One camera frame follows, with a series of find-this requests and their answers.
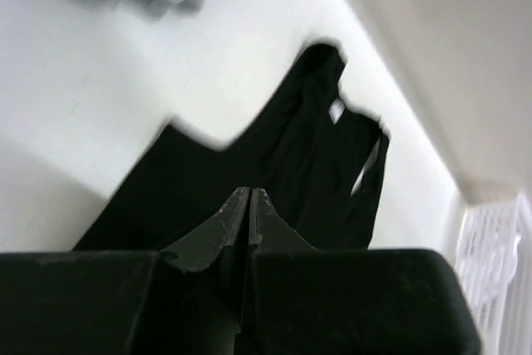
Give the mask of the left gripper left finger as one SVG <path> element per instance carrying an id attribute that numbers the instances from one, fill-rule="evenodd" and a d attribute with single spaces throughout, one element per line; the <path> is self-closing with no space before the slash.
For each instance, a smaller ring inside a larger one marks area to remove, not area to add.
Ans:
<path id="1" fill-rule="evenodd" d="M 4 354 L 231 354 L 249 190 L 161 251 L 5 253 Z"/>

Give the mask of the black tank top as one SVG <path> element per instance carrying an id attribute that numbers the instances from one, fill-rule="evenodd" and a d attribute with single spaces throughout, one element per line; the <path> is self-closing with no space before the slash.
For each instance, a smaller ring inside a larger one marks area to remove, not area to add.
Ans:
<path id="1" fill-rule="evenodd" d="M 222 150 L 166 126 L 76 250 L 161 250 L 239 187 L 265 190 L 278 215 L 317 249 L 367 248 L 390 139 L 378 121 L 341 100 L 345 66 L 334 45 L 307 47 Z"/>

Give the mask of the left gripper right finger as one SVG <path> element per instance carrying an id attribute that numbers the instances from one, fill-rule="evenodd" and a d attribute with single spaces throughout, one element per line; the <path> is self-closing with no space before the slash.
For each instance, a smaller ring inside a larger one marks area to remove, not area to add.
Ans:
<path id="1" fill-rule="evenodd" d="M 250 200 L 250 337 L 259 354 L 479 354 L 453 268 L 429 249 L 325 251 Z"/>

